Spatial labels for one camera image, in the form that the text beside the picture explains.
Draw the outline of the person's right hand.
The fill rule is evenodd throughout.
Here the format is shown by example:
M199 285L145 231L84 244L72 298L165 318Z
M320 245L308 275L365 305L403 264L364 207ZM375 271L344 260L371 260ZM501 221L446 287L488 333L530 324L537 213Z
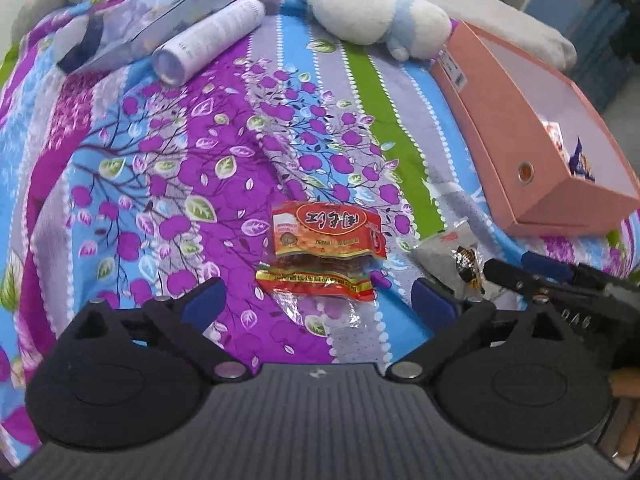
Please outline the person's right hand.
M625 425L620 432L616 451L620 458L633 460L639 454L639 384L638 368L621 368L608 374L612 393L623 408Z

